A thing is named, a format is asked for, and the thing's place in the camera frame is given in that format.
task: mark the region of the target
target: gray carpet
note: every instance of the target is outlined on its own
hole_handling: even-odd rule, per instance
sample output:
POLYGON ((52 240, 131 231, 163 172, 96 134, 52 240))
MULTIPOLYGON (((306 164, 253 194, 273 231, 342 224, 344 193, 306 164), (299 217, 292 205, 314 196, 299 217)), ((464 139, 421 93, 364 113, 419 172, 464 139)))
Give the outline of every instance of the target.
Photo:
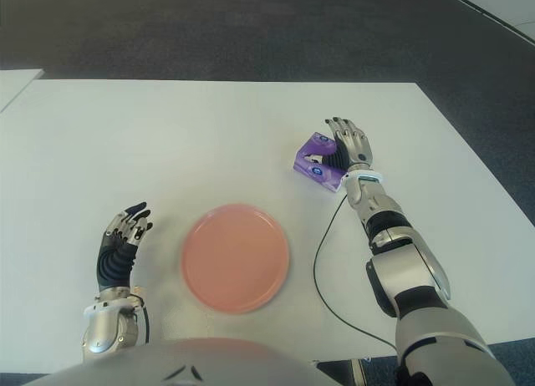
POLYGON ((535 223, 535 48, 457 0, 0 3, 0 68, 48 79, 416 82, 535 223))

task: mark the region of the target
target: round plate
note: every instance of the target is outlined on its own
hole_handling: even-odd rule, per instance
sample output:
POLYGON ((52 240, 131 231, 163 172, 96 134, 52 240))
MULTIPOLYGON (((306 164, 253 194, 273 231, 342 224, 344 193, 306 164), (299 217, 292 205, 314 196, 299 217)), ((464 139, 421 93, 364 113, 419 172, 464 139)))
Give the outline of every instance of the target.
POLYGON ((249 205, 220 206, 190 230, 182 273, 191 292, 208 307, 229 313, 268 302, 288 272, 288 243, 281 226, 249 205))

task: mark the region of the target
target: wire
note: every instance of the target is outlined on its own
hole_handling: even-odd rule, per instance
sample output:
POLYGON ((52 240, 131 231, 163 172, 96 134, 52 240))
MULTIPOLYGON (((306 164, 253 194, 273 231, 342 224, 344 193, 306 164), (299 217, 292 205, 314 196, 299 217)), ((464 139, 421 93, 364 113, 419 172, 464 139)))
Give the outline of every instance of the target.
POLYGON ((130 293, 130 295, 132 297, 139 299, 141 303, 141 307, 143 308, 143 317, 145 318, 145 344, 147 344, 150 340, 150 324, 149 324, 149 313, 147 312, 145 301, 143 301, 143 298, 141 298, 137 294, 130 293))
POLYGON ((325 298, 323 296, 323 294, 321 293, 321 291, 319 291, 319 286, 318 286, 318 279, 316 278, 316 263, 318 261, 318 255, 319 255, 319 250, 321 250, 321 246, 324 244, 324 241, 325 241, 325 237, 328 235, 329 233, 329 230, 331 228, 331 226, 333 225, 333 221, 334 221, 334 218, 336 217, 336 215, 338 214, 338 211, 340 210, 340 208, 342 207, 342 204, 344 203, 344 201, 346 200, 348 196, 346 195, 344 198, 342 198, 341 202, 339 203, 338 205, 338 208, 336 208, 336 211, 334 211, 334 215, 333 217, 331 218, 331 221, 329 222, 329 225, 327 226, 327 230, 325 231, 324 233, 324 236, 322 237, 321 241, 319 242, 319 245, 318 245, 318 249, 316 250, 316 256, 314 257, 314 264, 313 264, 313 278, 314 278, 314 286, 316 286, 316 291, 318 292, 318 295, 319 297, 321 298, 321 301, 324 302, 325 304, 325 307, 327 307, 327 309, 337 318, 339 319, 341 322, 345 323, 346 325, 348 325, 350 328, 353 328, 354 330, 357 330, 363 334, 365 334, 366 336, 370 336, 371 338, 374 338, 375 340, 379 340, 380 342, 388 345, 388 346, 391 346, 394 351, 397 352, 397 350, 395 349, 395 345, 390 343, 390 342, 387 342, 386 340, 384 340, 383 338, 380 338, 379 336, 375 336, 373 333, 370 333, 370 332, 366 332, 364 329, 361 329, 361 328, 357 328, 355 325, 349 323, 348 321, 346 321, 345 319, 343 319, 342 317, 340 317, 340 315, 338 315, 328 304, 327 302, 325 301, 325 298))

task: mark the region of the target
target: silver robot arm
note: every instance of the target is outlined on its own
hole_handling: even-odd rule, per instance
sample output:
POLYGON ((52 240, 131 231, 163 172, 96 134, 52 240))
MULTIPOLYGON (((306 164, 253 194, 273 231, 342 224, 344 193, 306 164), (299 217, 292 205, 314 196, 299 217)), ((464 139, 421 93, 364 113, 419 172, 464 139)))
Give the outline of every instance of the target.
POLYGON ((377 303, 397 317, 398 385, 513 385, 468 319, 449 303, 450 284, 400 206, 386 195, 382 176, 371 170, 364 132, 350 120, 326 120, 337 152, 309 159, 346 170, 348 202, 369 239, 366 264, 377 303))
POLYGON ((146 219, 150 211, 144 211, 145 208, 143 202, 119 213, 102 237, 97 260, 100 293, 84 311, 89 318, 82 341, 84 361, 107 356, 137 342, 136 312, 144 309, 145 303, 139 296, 130 294, 130 271, 138 245, 152 227, 146 219))

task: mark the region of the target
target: purple tissue box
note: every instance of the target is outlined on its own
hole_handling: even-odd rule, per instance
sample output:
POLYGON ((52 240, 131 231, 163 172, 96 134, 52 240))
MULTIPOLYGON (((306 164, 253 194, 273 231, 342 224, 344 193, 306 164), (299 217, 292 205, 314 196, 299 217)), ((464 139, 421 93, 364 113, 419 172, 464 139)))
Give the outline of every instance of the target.
POLYGON ((333 140, 323 134, 314 133, 296 154, 293 168, 332 192, 337 192, 342 185, 342 177, 345 173, 342 170, 304 159, 306 155, 331 155, 334 152, 336 152, 336 143, 333 140))

